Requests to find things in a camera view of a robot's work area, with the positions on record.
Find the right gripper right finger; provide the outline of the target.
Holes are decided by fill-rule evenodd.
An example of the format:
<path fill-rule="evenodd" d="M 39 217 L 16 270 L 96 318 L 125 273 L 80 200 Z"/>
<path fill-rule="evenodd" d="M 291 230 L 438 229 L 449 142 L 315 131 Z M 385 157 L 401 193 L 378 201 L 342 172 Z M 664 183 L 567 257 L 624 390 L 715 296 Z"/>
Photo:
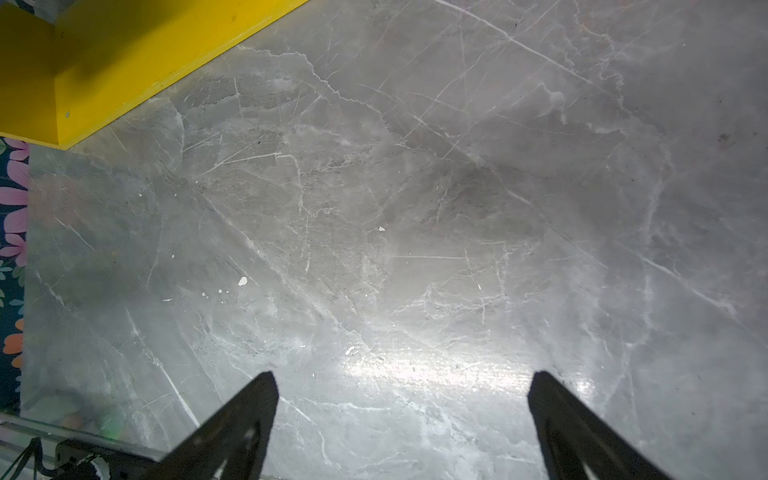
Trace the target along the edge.
<path fill-rule="evenodd" d="M 527 399 L 549 478 L 669 477 L 549 372 L 535 372 Z"/>

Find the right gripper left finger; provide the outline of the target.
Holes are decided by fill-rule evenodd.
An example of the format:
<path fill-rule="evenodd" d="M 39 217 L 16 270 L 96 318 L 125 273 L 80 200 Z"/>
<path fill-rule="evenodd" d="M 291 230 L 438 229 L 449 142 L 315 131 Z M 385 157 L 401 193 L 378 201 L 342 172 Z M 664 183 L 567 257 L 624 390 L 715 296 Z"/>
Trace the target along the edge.
<path fill-rule="evenodd" d="M 144 477 L 259 478 L 278 401 L 273 373 L 260 373 Z"/>

